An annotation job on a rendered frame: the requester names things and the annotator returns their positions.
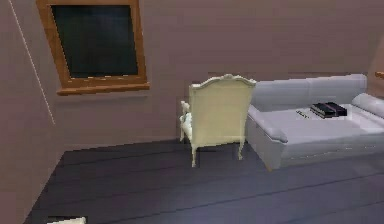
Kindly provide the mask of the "cream furniture corner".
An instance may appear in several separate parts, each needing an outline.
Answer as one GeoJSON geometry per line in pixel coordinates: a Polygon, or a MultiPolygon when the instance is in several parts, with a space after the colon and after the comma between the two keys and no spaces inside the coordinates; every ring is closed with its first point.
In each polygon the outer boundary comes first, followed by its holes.
{"type": "Polygon", "coordinates": [[[51,216],[48,217],[47,224],[87,224],[87,218],[72,216],[51,216]]]}

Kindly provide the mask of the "pale grey sofa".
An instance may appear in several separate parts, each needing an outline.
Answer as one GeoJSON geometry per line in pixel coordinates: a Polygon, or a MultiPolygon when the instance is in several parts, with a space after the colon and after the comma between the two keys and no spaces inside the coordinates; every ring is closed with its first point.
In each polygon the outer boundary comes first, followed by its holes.
{"type": "Polygon", "coordinates": [[[384,100],[366,89],[363,74],[260,81],[252,93],[246,140],[270,170],[384,153],[384,100]],[[323,119],[310,110],[327,102],[346,108],[347,115],[323,119]]]}

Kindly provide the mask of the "wooden framed dark window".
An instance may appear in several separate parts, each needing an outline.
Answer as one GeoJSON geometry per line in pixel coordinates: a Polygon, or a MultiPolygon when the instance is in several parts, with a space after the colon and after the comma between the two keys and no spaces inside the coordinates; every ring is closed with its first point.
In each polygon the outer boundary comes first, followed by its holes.
{"type": "Polygon", "coordinates": [[[147,90],[139,0],[36,0],[60,96],[147,90]]]}

